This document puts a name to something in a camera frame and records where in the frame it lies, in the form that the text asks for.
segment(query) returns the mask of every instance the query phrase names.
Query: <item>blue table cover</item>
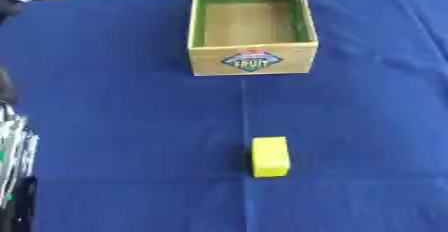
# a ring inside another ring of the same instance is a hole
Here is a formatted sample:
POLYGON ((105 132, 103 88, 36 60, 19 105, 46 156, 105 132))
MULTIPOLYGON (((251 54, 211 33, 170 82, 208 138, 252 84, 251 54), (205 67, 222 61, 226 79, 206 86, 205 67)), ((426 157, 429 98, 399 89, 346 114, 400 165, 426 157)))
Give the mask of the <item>blue table cover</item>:
POLYGON ((0 27, 42 137, 36 232, 448 231, 445 0, 309 0, 310 74, 194 77, 190 0, 62 0, 0 27), (286 136, 253 179, 251 138, 286 136))

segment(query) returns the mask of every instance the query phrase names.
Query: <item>yellow block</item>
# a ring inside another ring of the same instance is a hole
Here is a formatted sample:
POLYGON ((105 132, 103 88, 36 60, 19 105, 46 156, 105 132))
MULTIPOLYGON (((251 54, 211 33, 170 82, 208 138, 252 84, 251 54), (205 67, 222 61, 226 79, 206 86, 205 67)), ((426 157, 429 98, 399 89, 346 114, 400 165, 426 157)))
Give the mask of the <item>yellow block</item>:
POLYGON ((286 137, 254 138, 252 165, 256 178, 285 176, 291 167, 286 137))

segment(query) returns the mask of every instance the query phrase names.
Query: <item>wooden box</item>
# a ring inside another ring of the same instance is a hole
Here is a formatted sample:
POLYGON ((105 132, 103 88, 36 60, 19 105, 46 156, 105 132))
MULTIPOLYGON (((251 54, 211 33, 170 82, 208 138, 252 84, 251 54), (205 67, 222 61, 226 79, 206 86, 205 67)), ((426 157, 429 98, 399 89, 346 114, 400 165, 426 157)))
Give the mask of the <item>wooden box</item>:
POLYGON ((193 0, 195 75, 307 73, 318 46, 307 0, 193 0))

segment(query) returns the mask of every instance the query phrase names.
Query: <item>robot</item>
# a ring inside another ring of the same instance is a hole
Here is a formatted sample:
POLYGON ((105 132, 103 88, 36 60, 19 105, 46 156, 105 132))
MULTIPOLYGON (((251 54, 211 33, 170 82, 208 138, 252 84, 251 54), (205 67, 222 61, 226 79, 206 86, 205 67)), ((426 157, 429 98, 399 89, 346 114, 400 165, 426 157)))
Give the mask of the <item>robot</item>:
POLYGON ((0 68, 0 231, 31 231, 36 179, 33 166, 39 136, 11 106, 16 100, 0 68))

